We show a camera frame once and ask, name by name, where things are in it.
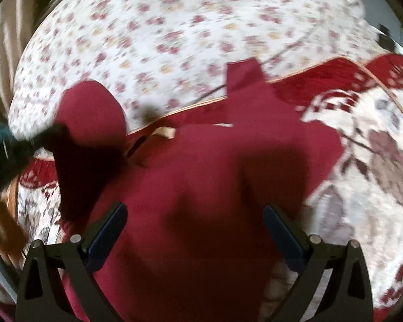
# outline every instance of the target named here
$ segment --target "beige curtain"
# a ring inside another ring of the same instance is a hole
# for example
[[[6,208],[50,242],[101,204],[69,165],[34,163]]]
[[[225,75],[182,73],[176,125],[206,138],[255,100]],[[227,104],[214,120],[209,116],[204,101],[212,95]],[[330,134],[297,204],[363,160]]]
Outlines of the beige curtain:
[[[19,59],[33,33],[35,0],[3,0],[0,4],[0,116],[7,117]]]

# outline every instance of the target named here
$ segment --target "silver screw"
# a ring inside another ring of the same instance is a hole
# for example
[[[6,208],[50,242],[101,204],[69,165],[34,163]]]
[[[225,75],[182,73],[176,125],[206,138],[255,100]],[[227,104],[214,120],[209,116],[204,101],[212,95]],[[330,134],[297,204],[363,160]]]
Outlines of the silver screw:
[[[355,249],[360,247],[360,243],[357,240],[351,240],[351,246]]]
[[[321,237],[319,237],[318,235],[310,235],[309,240],[314,245],[319,245],[321,243]]]
[[[33,241],[33,242],[32,242],[31,247],[32,247],[32,248],[38,248],[38,247],[40,247],[42,244],[43,244],[42,240],[36,240],[36,241]]]
[[[79,234],[76,235],[72,235],[72,237],[70,238],[70,242],[71,243],[78,243],[82,240],[82,236]]]

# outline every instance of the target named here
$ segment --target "red garment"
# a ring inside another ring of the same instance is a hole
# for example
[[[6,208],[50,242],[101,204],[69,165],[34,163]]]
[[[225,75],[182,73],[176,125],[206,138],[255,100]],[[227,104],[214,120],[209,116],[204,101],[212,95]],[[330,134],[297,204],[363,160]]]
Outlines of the red garment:
[[[127,205],[127,225],[95,273],[125,321],[257,320],[279,259],[263,207],[276,203],[295,216],[343,152],[335,130],[301,122],[275,97],[255,60],[229,65],[227,92],[208,120],[233,127],[179,127],[172,140],[149,137],[128,161],[120,158],[124,115],[106,89],[85,82],[63,98],[57,121],[72,141],[53,149],[63,225],[68,236],[82,232],[88,217]]]

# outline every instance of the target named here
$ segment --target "bed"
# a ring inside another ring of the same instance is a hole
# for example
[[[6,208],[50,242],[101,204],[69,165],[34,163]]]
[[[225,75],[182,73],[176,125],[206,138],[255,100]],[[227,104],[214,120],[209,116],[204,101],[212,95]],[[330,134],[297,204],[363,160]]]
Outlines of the bed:
[[[228,62],[255,57],[286,89],[338,76],[337,61],[348,60],[331,88],[293,94],[303,120],[338,129],[346,145],[302,222],[330,241],[363,244],[382,321],[403,293],[403,59],[386,53],[361,0],[55,0],[20,60],[9,126],[17,138],[32,136],[51,124],[65,89],[94,79],[125,111],[131,147],[159,118],[221,100]],[[39,152],[17,196],[30,242],[60,242],[50,153]],[[260,321],[294,278],[276,268]]]

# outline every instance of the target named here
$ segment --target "beige tag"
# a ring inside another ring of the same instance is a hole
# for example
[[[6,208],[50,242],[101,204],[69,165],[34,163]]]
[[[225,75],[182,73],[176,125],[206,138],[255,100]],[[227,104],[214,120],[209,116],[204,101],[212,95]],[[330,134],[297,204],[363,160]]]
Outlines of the beige tag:
[[[175,136],[176,129],[171,128],[171,127],[159,127],[157,128],[154,132],[152,132],[153,135],[158,135],[165,137],[167,139],[173,139]]]

